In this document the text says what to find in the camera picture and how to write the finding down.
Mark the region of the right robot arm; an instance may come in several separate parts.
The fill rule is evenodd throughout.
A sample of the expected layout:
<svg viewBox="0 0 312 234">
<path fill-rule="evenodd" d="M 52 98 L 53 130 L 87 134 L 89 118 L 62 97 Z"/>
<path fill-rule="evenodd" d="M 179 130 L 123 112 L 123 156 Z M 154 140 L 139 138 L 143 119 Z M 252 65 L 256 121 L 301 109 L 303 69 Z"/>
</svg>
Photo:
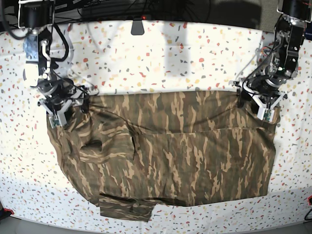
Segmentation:
<svg viewBox="0 0 312 234">
<path fill-rule="evenodd" d="M 69 44 L 57 24 L 54 23 L 53 0 L 20 0 L 18 28 L 26 29 L 24 36 L 16 35 L 10 28 L 4 13 L 4 1 L 0 2 L 3 27 L 14 39 L 23 41 L 26 62 L 23 79 L 26 84 L 39 91 L 43 98 L 38 106 L 45 108 L 52 128 L 67 124 L 69 109 L 79 106 L 88 111 L 89 89 L 76 86 L 70 78 L 63 78 L 55 72 L 57 62 L 63 62 L 69 55 Z M 56 30 L 65 46 L 62 58 L 50 56 L 52 33 Z"/>
</svg>

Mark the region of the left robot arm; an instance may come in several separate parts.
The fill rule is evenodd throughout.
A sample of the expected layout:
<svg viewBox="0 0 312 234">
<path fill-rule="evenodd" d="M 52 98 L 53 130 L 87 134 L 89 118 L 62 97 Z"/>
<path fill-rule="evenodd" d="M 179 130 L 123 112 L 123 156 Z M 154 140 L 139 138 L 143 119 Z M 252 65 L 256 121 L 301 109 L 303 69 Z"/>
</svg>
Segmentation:
<svg viewBox="0 0 312 234">
<path fill-rule="evenodd" d="M 304 42 L 307 24 L 312 21 L 310 0 L 281 0 L 280 17 L 274 27 L 274 41 L 269 53 L 247 77 L 232 80 L 237 88 L 239 106 L 249 101 L 257 118 L 273 121 L 275 109 L 287 95 L 281 85 L 298 74 L 299 50 Z"/>
</svg>

